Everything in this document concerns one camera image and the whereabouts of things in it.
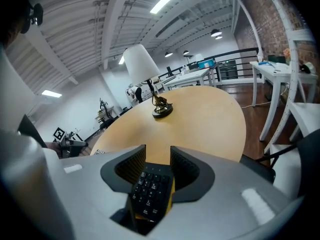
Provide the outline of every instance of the ceiling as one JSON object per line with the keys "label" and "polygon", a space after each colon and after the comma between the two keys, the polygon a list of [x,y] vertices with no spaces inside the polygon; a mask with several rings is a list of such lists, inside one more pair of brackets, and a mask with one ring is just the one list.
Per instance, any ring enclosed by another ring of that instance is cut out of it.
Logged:
{"label": "ceiling", "polygon": [[6,53],[36,95],[117,67],[134,44],[156,55],[232,24],[232,0],[171,0],[156,15],[150,10],[159,0],[29,1],[42,5],[43,24],[19,34]]}

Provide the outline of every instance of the white sticker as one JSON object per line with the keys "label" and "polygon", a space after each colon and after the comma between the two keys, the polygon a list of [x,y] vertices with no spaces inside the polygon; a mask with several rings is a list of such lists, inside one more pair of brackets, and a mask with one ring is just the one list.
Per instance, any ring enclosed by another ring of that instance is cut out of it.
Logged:
{"label": "white sticker", "polygon": [[73,173],[73,172],[78,171],[78,170],[81,170],[81,169],[82,169],[81,164],[74,164],[74,165],[65,167],[65,168],[64,168],[64,171],[65,171],[67,174],[69,174],[69,173]]}

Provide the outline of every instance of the blue object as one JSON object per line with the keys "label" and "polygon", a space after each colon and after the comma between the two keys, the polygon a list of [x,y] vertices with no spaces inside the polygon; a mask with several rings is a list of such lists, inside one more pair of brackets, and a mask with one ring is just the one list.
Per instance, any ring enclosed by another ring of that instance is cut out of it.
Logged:
{"label": "blue object", "polygon": [[214,64],[215,64],[213,59],[208,59],[208,60],[205,60],[205,61],[201,61],[201,62],[198,62],[199,69],[204,69],[205,68],[205,63],[209,63],[209,67],[213,67]]}
{"label": "blue object", "polygon": [[272,66],[274,68],[276,68],[274,65],[272,65],[272,63],[270,63],[269,61],[262,61],[262,62],[258,62],[258,65],[268,65],[268,66]]}

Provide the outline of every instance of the lamp base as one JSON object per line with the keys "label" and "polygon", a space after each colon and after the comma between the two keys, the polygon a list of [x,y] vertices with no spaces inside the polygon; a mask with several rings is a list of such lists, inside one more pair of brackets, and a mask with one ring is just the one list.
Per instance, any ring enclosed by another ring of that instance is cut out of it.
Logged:
{"label": "lamp base", "polygon": [[170,115],[171,112],[174,110],[174,107],[172,106],[172,104],[167,104],[166,106],[162,107],[162,109],[160,110],[159,109],[157,110],[157,108],[152,111],[152,115],[154,118],[165,118],[166,116]]}

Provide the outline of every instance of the round wooden table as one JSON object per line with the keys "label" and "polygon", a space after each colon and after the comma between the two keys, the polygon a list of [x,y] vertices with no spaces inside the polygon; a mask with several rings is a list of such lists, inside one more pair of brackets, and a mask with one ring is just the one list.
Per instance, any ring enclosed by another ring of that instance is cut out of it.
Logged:
{"label": "round wooden table", "polygon": [[246,141],[245,117],[237,101],[211,86],[188,86],[161,94],[173,104],[167,117],[154,119],[152,99],[118,118],[94,145],[104,152],[146,144],[146,161],[170,164],[170,146],[240,161]]}

